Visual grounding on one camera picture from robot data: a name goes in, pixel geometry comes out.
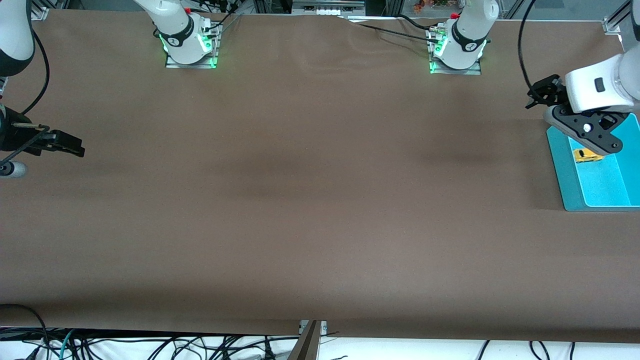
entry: white floor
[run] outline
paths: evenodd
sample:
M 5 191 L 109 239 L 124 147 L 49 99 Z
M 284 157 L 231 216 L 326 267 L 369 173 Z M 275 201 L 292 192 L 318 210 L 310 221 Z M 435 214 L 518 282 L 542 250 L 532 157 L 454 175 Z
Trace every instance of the white floor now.
M 245 345 L 263 340 L 263 337 L 243 338 L 237 345 Z M 221 338 L 206 338 L 207 346 L 219 345 Z M 476 360 L 484 341 L 482 340 L 392 340 L 369 338 L 323 338 L 318 360 L 335 360 L 347 356 L 346 360 Z M 294 340 L 273 341 L 271 347 L 275 354 L 290 351 Z M 93 351 L 104 360 L 144 360 L 158 347 L 159 343 L 114 343 L 105 341 L 92 346 Z M 551 360 L 569 359 L 569 343 L 545 342 Z M 18 341 L 0 341 L 0 360 L 24 359 L 34 349 L 34 345 Z M 204 350 L 191 347 L 205 358 Z M 544 359 L 540 347 L 536 350 Z M 158 356 L 158 360 L 169 360 L 174 351 L 172 345 L 167 346 Z M 255 355 L 263 354 L 258 349 L 244 350 L 233 357 L 235 360 L 255 359 Z M 640 345 L 578 343 L 575 347 L 574 360 L 632 360 L 640 359 Z M 45 351 L 41 350 L 38 360 L 45 359 Z M 193 352 L 181 352 L 177 360 L 200 360 Z M 526 341 L 491 341 L 484 353 L 483 360 L 536 360 L 529 350 Z

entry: cable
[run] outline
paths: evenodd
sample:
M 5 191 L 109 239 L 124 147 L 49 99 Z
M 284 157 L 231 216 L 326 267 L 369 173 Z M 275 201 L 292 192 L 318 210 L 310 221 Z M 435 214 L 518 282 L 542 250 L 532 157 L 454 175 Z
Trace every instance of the cable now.
M 36 42 L 38 43 L 38 47 L 40 48 L 40 52 L 42 53 L 42 59 L 44 60 L 45 79 L 44 79 L 44 85 L 42 85 L 42 89 L 40 90 L 40 93 L 38 94 L 36 99 L 33 102 L 31 102 L 31 104 L 27 106 L 26 109 L 22 111 L 21 114 L 23 115 L 28 113 L 29 110 L 33 109 L 33 107 L 36 106 L 38 101 L 42 99 L 42 96 L 44 96 L 44 93 L 45 91 L 47 91 L 47 87 L 49 86 L 49 76 L 51 75 L 51 70 L 49 69 L 49 58 L 47 57 L 47 52 L 44 51 L 44 46 L 42 45 L 42 41 L 40 41 L 40 38 L 38 37 L 38 34 L 36 34 L 35 31 L 33 32 L 33 37 L 36 39 Z
M 539 343 L 540 346 L 542 346 L 542 350 L 545 351 L 545 357 L 547 358 L 547 360 L 550 360 L 549 352 L 547 351 L 547 347 L 545 346 L 545 344 L 542 341 L 537 341 L 537 343 Z M 538 353 L 533 349 L 533 341 L 529 342 L 529 350 L 531 350 L 531 353 L 533 354 L 533 356 L 536 357 L 536 359 L 542 360 L 542 358 L 538 355 Z
M 62 341 L 62 346 L 60 347 L 60 356 L 58 357 L 60 360 L 64 359 L 65 357 L 65 348 L 67 347 L 67 342 L 69 341 L 69 338 L 71 337 L 71 334 L 73 334 L 74 331 L 75 329 L 69 330 L 69 332 L 65 336 L 65 339 Z
M 200 358 L 200 360 L 203 360 L 203 359 L 202 359 L 202 355 L 200 355 L 200 353 L 199 353 L 199 352 L 197 352 L 196 350 L 193 350 L 192 348 L 186 348 L 185 350 L 190 351 L 190 352 L 192 352 L 192 353 L 196 354 L 196 355 Z
M 233 12 L 228 12 L 225 15 L 225 17 L 223 17 L 222 20 L 220 20 L 217 24 L 215 24 L 214 26 L 211 26 L 210 28 L 205 28 L 204 31 L 213 30 L 213 29 L 217 28 L 218 26 L 222 25 L 222 23 L 227 19 L 227 17 L 231 16 L 231 14 L 233 14 Z
M 6 161 L 3 160 L 0 167 L 2 167 L 7 161 L 9 160 L 6 160 Z M 28 306 L 21 305 L 21 304 L 0 304 L 0 309 L 11 309 L 11 308 L 29 311 L 30 313 L 34 314 L 35 317 L 38 319 L 40 326 L 42 326 L 42 337 L 44 338 L 44 342 L 47 345 L 47 360 L 49 360 L 49 337 L 47 335 L 47 326 L 44 324 L 44 320 L 42 320 L 40 315 L 34 309 L 31 309 Z
M 98 360 L 104 360 L 103 358 L 99 357 L 95 352 L 93 352 L 93 350 L 91 350 L 91 347 L 89 346 L 89 340 L 84 339 L 84 345 L 85 345 L 85 347 L 87 349 L 87 352 L 89 354 L 91 354 L 92 356 L 95 356 L 95 358 L 98 359 Z
M 484 356 L 484 351 L 486 350 L 487 345 L 489 345 L 489 341 L 491 340 L 485 341 L 484 344 L 482 345 L 482 348 L 480 348 L 480 354 L 478 354 L 477 360 L 482 360 L 482 357 Z
M 436 26 L 436 25 L 438 25 L 438 23 L 437 23 L 437 22 L 436 22 L 435 24 L 431 25 L 431 26 L 423 26 L 423 25 L 420 25 L 420 24 L 418 24 L 417 22 L 413 21 L 413 19 L 412 19 L 412 18 L 410 18 L 409 16 L 407 16 L 407 15 L 405 15 L 405 14 L 403 14 L 403 13 L 399 13 L 399 14 L 397 14 L 397 15 L 396 15 L 396 17 L 401 17 L 402 19 L 407 20 L 411 25 L 415 26 L 416 28 L 423 29 L 423 30 L 428 30 L 431 26 Z
M 520 31 L 518 32 L 518 61 L 520 62 L 520 70 L 522 70 L 524 81 L 525 83 L 527 83 L 527 86 L 529 87 L 529 91 L 531 92 L 531 95 L 533 96 L 535 101 L 537 101 L 542 105 L 547 105 L 547 106 L 558 105 L 558 103 L 554 101 L 548 101 L 546 99 L 543 99 L 542 96 L 540 96 L 540 94 L 538 94 L 537 91 L 533 89 L 533 86 L 531 85 L 531 81 L 529 81 L 529 75 L 527 73 L 527 69 L 524 66 L 524 59 L 522 56 L 522 33 L 524 31 L 524 24 L 527 21 L 527 18 L 529 17 L 529 13 L 531 12 L 531 9 L 533 8 L 533 5 L 535 3 L 536 3 L 536 0 L 531 0 L 531 3 L 529 3 L 529 6 L 527 7 L 527 11 L 525 11 L 524 16 L 522 17 L 522 22 L 520 23 Z
M 211 10 L 211 7 L 209 6 L 209 4 L 205 3 L 204 0 L 198 1 L 198 4 L 200 4 L 200 7 L 202 7 L 203 5 L 206 6 L 207 9 L 209 10 L 209 12 L 213 12 L 213 10 Z
M 177 339 L 177 337 L 173 337 L 173 338 L 170 338 L 170 339 L 166 340 L 164 343 L 162 343 L 162 345 L 158 346 L 151 353 L 151 355 L 149 355 L 147 360 L 154 360 L 155 358 L 157 358 L 157 356 L 160 354 L 160 352 L 162 352 L 162 349 L 164 349 L 167 345 L 169 345 L 171 342 L 175 341 L 176 339 Z
M 253 347 L 256 347 L 257 345 L 263 344 L 263 343 L 268 342 L 268 341 L 297 340 L 299 338 L 300 338 L 299 336 L 289 336 L 289 337 L 286 337 L 286 338 L 275 338 L 275 339 L 256 341 L 255 343 L 250 343 L 247 346 L 244 346 L 244 347 L 241 347 L 241 348 L 237 349 L 236 351 L 234 351 L 231 354 L 223 357 L 220 360 L 229 360 L 238 351 L 246 350 L 248 348 L 253 348 Z
M 240 19 L 242 15 L 243 14 L 239 13 L 238 16 L 234 17 L 234 19 L 231 20 L 231 22 L 229 22 L 227 26 L 225 26 L 224 29 L 222 29 L 222 31 L 220 31 L 220 34 L 222 35 L 227 29 L 231 28 L 231 24 L 233 24 L 237 19 Z
M 205 360 L 207 359 L 207 356 L 209 355 L 208 350 L 207 349 L 207 344 L 204 343 L 204 337 L 200 337 L 200 341 L 202 342 L 202 348 L 204 349 L 204 358 Z
M 231 350 L 231 345 L 233 345 L 235 342 L 237 342 L 241 338 L 242 338 L 241 336 L 231 336 L 231 337 L 229 337 L 229 339 L 227 339 L 227 337 L 225 337 L 225 339 L 222 341 L 222 344 L 220 345 L 220 347 L 216 349 L 216 351 L 209 358 L 209 360 L 217 360 L 217 358 L 219 356 L 223 356 L 223 358 L 227 357 L 228 356 L 228 351 Z
M 426 41 L 426 42 L 438 42 L 436 39 L 432 39 L 432 38 L 423 38 L 423 37 L 417 37 L 415 35 L 409 35 L 409 34 L 405 34 L 405 33 L 399 33 L 398 31 L 393 31 L 393 30 L 389 30 L 389 29 L 383 29 L 383 28 L 379 28 L 377 26 L 371 26 L 371 25 L 366 25 L 366 24 L 361 24 L 358 23 L 358 25 L 360 26 L 364 26 L 365 28 L 369 28 L 369 29 L 375 29 L 375 30 L 380 30 L 380 31 L 384 31 L 386 33 L 390 33 L 390 34 L 395 34 L 395 35 L 400 35 L 403 37 L 408 37 L 408 38 L 416 38 L 418 40 L 422 40 L 422 41 Z
M 15 151 L 13 151 L 11 154 L 7 155 L 6 158 L 2 159 L 0 161 L 0 168 L 2 168 L 6 163 L 8 163 L 11 159 L 13 159 L 14 157 L 16 157 L 16 155 L 20 154 L 22 151 L 24 151 L 25 149 L 27 149 L 29 146 L 31 146 L 31 144 L 35 143 L 36 141 L 38 141 L 38 139 L 40 139 L 41 137 L 44 136 L 44 134 L 46 134 L 50 127 L 46 126 L 46 125 L 38 125 L 39 127 L 42 128 L 42 130 L 37 133 L 36 135 L 34 135 L 29 141 L 27 141 L 26 143 L 22 144 L 22 146 L 20 146 L 18 149 L 16 149 Z
M 264 336 L 264 360 L 275 360 L 276 355 L 273 353 L 273 350 L 271 349 L 271 344 L 269 343 L 269 337 L 268 336 Z

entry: metal clamp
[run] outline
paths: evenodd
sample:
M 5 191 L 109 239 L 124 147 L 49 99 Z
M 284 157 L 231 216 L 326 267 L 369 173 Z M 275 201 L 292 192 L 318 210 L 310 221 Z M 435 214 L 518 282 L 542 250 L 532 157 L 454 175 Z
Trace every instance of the metal clamp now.
M 502 19 L 513 19 L 513 17 L 524 4 L 524 1 L 525 0 L 516 0 L 516 2 L 513 3 L 513 6 L 509 10 L 507 10 L 508 6 L 505 6 L 504 0 L 500 0 L 500 9 L 502 9 L 500 11 L 500 15 Z
M 629 15 L 631 15 L 631 0 L 625 1 L 610 16 L 602 19 L 602 29 L 604 29 L 604 33 L 607 35 L 620 34 L 620 24 Z
M 309 320 L 304 326 L 302 335 L 293 346 L 291 354 L 287 360 L 316 360 L 318 357 L 318 347 L 320 346 L 320 336 L 322 335 L 323 325 L 321 320 Z

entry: metal mounting plate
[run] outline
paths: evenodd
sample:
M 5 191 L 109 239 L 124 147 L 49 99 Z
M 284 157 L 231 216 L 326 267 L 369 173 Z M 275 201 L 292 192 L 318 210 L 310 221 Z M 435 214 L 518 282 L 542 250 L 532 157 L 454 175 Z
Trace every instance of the metal mounting plate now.
M 31 21 L 44 21 L 49 14 L 49 9 L 44 7 L 36 6 L 35 4 L 31 7 Z
M 440 26 L 444 27 L 444 23 L 438 24 L 437 29 L 440 29 Z M 427 38 L 434 38 L 440 40 L 442 38 L 442 33 L 438 31 L 425 30 L 425 34 Z M 429 72 L 432 74 L 453 74 L 453 75 L 481 75 L 482 71 L 480 68 L 480 59 L 476 60 L 476 62 L 471 65 L 471 67 L 467 69 L 452 69 L 445 65 L 444 62 L 433 53 L 438 45 L 432 42 L 428 43 L 427 50 L 429 52 Z
M 309 320 L 300 320 L 300 325 L 298 326 L 298 334 L 302 335 L 302 332 L 307 328 L 309 324 Z M 320 335 L 326 335 L 326 321 L 320 322 L 321 332 Z

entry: black cable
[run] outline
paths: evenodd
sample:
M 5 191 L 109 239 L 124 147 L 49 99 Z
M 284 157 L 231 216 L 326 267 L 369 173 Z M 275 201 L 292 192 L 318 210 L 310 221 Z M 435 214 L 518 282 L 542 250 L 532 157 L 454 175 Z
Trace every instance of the black cable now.
M 210 28 L 205 28 L 204 31 L 213 30 L 213 29 L 217 28 L 218 26 L 222 25 L 222 23 L 227 19 L 227 17 L 231 16 L 231 14 L 233 14 L 233 12 L 228 12 L 225 15 L 225 17 L 223 17 L 222 20 L 220 20 L 217 24 L 215 24 L 214 26 L 211 26 Z
M 80 352 L 83 354 L 83 358 L 84 358 L 84 352 L 86 351 L 86 356 L 89 358 L 89 360 L 93 360 L 91 350 L 89 349 L 89 346 L 86 344 L 86 339 L 80 340 L 80 346 L 81 346 Z
M 85 360 L 85 359 L 81 359 L 80 356 L 78 355 L 75 339 L 69 338 L 68 343 L 67 343 L 67 350 L 71 351 L 71 358 L 72 359 Z
M 271 349 L 271 344 L 269 343 L 269 337 L 264 336 L 264 360 L 275 360 L 276 355 L 273 353 Z
M 545 346 L 545 344 L 542 341 L 537 341 L 537 343 L 539 343 L 542 346 L 542 349 L 545 351 L 545 357 L 547 358 L 547 360 L 550 360 L 549 352 L 547 351 L 547 347 Z M 542 360 L 542 358 L 538 355 L 535 349 L 533 349 L 533 341 L 529 342 L 529 350 L 531 350 L 531 353 L 533 354 L 533 356 L 536 357 L 536 359 Z
M 227 357 L 228 356 L 228 351 L 231 350 L 231 345 L 233 345 L 235 342 L 237 342 L 241 338 L 242 338 L 241 336 L 231 336 L 231 337 L 229 337 L 229 339 L 227 339 L 227 337 L 225 337 L 225 339 L 222 341 L 222 344 L 220 345 L 220 347 L 209 358 L 209 360 L 217 360 L 219 358 L 219 356 Z
M 204 343 L 204 337 L 203 336 L 200 337 L 200 341 L 202 342 L 202 348 L 204 349 L 204 358 L 206 360 L 207 356 L 209 356 L 209 349 L 207 349 L 207 344 Z
M 212 12 L 211 7 L 209 7 L 209 4 L 205 3 L 204 0 L 199 0 L 198 4 L 200 4 L 200 7 L 202 7 L 202 5 L 206 6 L 209 12 Z
M 183 350 L 190 350 L 189 345 L 194 343 L 197 339 L 200 339 L 200 337 L 193 338 L 192 340 L 187 341 L 186 344 L 180 346 L 180 350 L 178 350 L 178 347 L 175 347 L 175 350 L 173 351 L 173 355 L 171 356 L 171 360 L 174 360 L 175 357 L 178 356 L 178 354 Z
M 31 351 L 31 353 L 25 357 L 25 360 L 36 360 L 36 357 L 38 356 L 38 352 L 40 351 L 39 347 L 36 347 L 35 349 L 33 349 L 33 351 Z
M 6 161 L 3 160 L 3 162 L 0 164 L 0 167 L 2 167 L 7 161 L 9 160 L 6 160 Z M 45 345 L 47 345 L 47 359 L 48 359 L 49 358 L 49 336 L 47 335 L 47 326 L 44 324 L 44 320 L 42 320 L 42 318 L 40 317 L 40 314 L 38 314 L 34 309 L 31 309 L 30 307 L 21 305 L 21 304 L 0 304 L 0 309 L 22 309 L 22 310 L 29 311 L 31 314 L 35 315 L 35 317 L 38 319 L 38 322 L 40 323 L 40 326 L 42 326 L 42 337 L 44 338 Z
M 247 345 L 247 346 L 240 347 L 240 348 L 239 348 L 239 349 L 237 349 L 236 351 L 234 351 L 234 352 L 232 352 L 231 354 L 229 354 L 229 355 L 227 355 L 227 356 L 223 357 L 223 358 L 222 358 L 222 359 L 220 359 L 220 360 L 229 360 L 229 359 L 230 359 L 230 358 L 231 358 L 231 357 L 232 357 L 236 352 L 238 352 L 238 351 L 246 350 L 246 349 L 248 349 L 248 348 L 253 348 L 253 347 L 256 347 L 257 345 L 263 344 L 263 343 L 268 342 L 268 341 L 297 340 L 297 339 L 299 339 L 299 338 L 300 338 L 299 336 L 289 336 L 289 337 L 286 337 L 286 338 L 275 338 L 275 339 L 268 339 L 268 340 L 256 341 L 255 343 L 250 343 L 250 344 L 249 344 L 249 345 Z
M 522 22 L 520 23 L 520 31 L 518 32 L 518 61 L 520 62 L 520 70 L 522 70 L 524 81 L 525 83 L 527 83 L 527 86 L 529 87 L 529 91 L 531 92 L 531 95 L 533 96 L 535 101 L 537 101 L 542 105 L 547 105 L 547 106 L 558 105 L 558 103 L 554 101 L 548 101 L 543 99 L 542 96 L 540 96 L 540 94 L 538 94 L 537 91 L 533 89 L 533 86 L 531 85 L 531 81 L 529 81 L 529 75 L 527 73 L 527 69 L 524 66 L 524 59 L 522 56 L 522 33 L 524 31 L 524 24 L 527 21 L 527 18 L 529 17 L 529 13 L 531 12 L 531 9 L 533 8 L 533 5 L 535 3 L 536 3 L 536 0 L 531 0 L 531 3 L 529 3 L 529 6 L 527 7 L 527 11 L 524 12 L 524 16 L 522 17 Z
M 480 354 L 478 354 L 477 360 L 482 360 L 482 357 L 484 356 L 484 351 L 486 350 L 487 345 L 489 345 L 489 341 L 491 340 L 485 341 L 484 344 L 482 345 L 482 348 L 480 348 Z
M 91 354 L 92 356 L 94 356 L 98 360 L 104 360 L 103 358 L 99 357 L 95 352 L 93 352 L 93 350 L 91 350 L 91 346 L 89 346 L 89 341 L 86 340 L 86 339 L 85 339 L 85 341 L 86 341 L 86 349 L 87 349 L 87 351 L 89 351 L 89 354 Z
M 35 345 L 37 348 L 45 348 L 45 349 L 47 349 L 47 350 L 50 350 L 50 351 L 51 351 L 51 352 L 56 356 L 56 358 L 59 358 L 59 357 L 60 357 L 60 354 L 57 352 L 57 348 L 48 347 L 48 346 L 46 346 L 46 345 L 42 344 L 42 342 L 41 342 L 41 343 L 39 343 L 39 344 L 37 344 L 37 343 L 32 343 L 32 342 L 30 342 L 30 341 L 28 341 L 28 340 L 22 340 L 22 342 L 23 342 L 23 343 L 25 343 L 25 344 L 29 344 L 29 345 Z
M 196 354 L 200 358 L 200 360 L 203 360 L 202 355 L 200 355 L 200 353 L 197 352 L 196 350 L 193 350 L 192 348 L 187 348 L 186 350 Z
M 160 354 L 160 352 L 162 352 L 162 350 L 169 345 L 170 343 L 172 343 L 173 341 L 175 341 L 177 339 L 177 337 L 172 337 L 168 340 L 166 340 L 164 343 L 162 343 L 160 346 L 158 346 L 152 353 L 151 355 L 149 355 L 149 357 L 147 358 L 147 360 L 154 360 L 155 358 L 157 358 L 157 356 Z
M 38 139 L 40 139 L 41 137 L 44 136 L 44 134 L 46 134 L 49 130 L 50 127 L 46 126 L 46 125 L 39 125 L 42 130 L 37 133 L 36 135 L 34 135 L 29 141 L 27 141 L 26 143 L 22 144 L 22 146 L 20 146 L 18 149 L 16 149 L 15 151 L 13 151 L 11 154 L 7 155 L 6 158 L 2 159 L 0 161 L 0 168 L 2 168 L 5 164 L 7 164 L 11 159 L 13 159 L 14 157 L 16 157 L 16 155 L 20 154 L 22 151 L 24 151 L 25 149 L 27 149 L 29 146 L 31 146 L 31 144 L 35 143 L 36 141 L 38 141 Z
M 435 23 L 435 24 L 430 25 L 430 26 L 423 26 L 423 25 L 420 25 L 420 24 L 418 24 L 417 22 L 413 21 L 413 19 L 412 19 L 412 18 L 410 18 L 409 16 L 407 16 L 407 15 L 405 15 L 405 14 L 403 14 L 403 13 L 399 13 L 399 14 L 397 14 L 397 15 L 396 15 L 396 17 L 401 17 L 402 19 L 407 20 L 411 25 L 415 26 L 416 28 L 423 29 L 423 30 L 428 30 L 429 28 L 431 28 L 431 26 L 436 26 L 436 25 L 438 25 L 438 23 Z
M 422 41 L 426 41 L 426 42 L 438 42 L 436 39 L 432 39 L 432 38 L 424 38 L 424 37 L 417 37 L 415 35 L 409 35 L 409 34 L 405 34 L 405 33 L 400 33 L 398 31 L 393 31 L 393 30 L 389 30 L 389 29 L 383 29 L 383 28 L 379 28 L 377 26 L 371 26 L 371 25 L 367 25 L 367 24 L 361 24 L 361 23 L 357 23 L 360 26 L 364 26 L 365 28 L 369 28 L 369 29 L 375 29 L 375 30 L 380 30 L 380 31 L 384 31 L 386 33 L 390 33 L 390 34 L 395 34 L 395 35 L 400 35 L 403 37 L 408 37 L 408 38 L 416 38 L 418 40 L 422 40 Z
M 139 340 L 124 340 L 124 339 L 99 339 L 99 340 L 93 340 L 89 343 L 89 345 L 93 345 L 93 344 L 97 344 L 97 343 L 102 343 L 103 341 L 112 341 L 114 343 L 160 343 L 160 342 L 165 342 L 167 339 L 164 338 L 158 338 L 158 339 L 139 339 Z
M 23 115 L 28 113 L 29 110 L 33 109 L 33 107 L 36 106 L 38 101 L 42 99 L 42 96 L 44 96 L 44 92 L 47 91 L 47 87 L 49 86 L 49 76 L 51 75 L 51 70 L 49 69 L 49 58 L 47 57 L 47 52 L 44 51 L 44 46 L 42 45 L 42 41 L 40 41 L 40 38 L 38 37 L 38 34 L 36 34 L 35 31 L 33 32 L 33 37 L 36 39 L 36 42 L 38 43 L 38 47 L 40 48 L 40 52 L 42 53 L 42 59 L 44 60 L 45 79 L 44 79 L 44 85 L 42 85 L 42 89 L 40 90 L 40 93 L 38 94 L 36 99 L 33 102 L 31 102 L 31 104 L 27 106 L 26 109 L 22 111 L 21 114 Z
M 87 358 L 84 356 L 84 351 L 86 350 L 83 346 L 82 346 L 82 341 L 80 342 L 81 346 L 80 346 L 80 356 L 82 357 L 82 360 L 87 360 Z

